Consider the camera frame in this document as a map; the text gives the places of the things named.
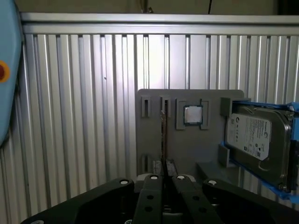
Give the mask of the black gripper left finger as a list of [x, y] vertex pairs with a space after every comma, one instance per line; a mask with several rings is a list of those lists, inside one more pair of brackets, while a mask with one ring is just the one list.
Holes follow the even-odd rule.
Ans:
[[25, 224], [160, 224], [164, 169], [161, 161], [136, 181], [117, 178], [23, 221]]

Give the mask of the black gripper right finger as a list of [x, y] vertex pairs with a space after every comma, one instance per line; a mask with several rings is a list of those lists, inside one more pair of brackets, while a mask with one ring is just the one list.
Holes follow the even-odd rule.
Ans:
[[220, 179], [198, 184], [179, 174], [173, 160], [165, 162], [188, 224], [297, 224], [299, 213], [275, 201]]

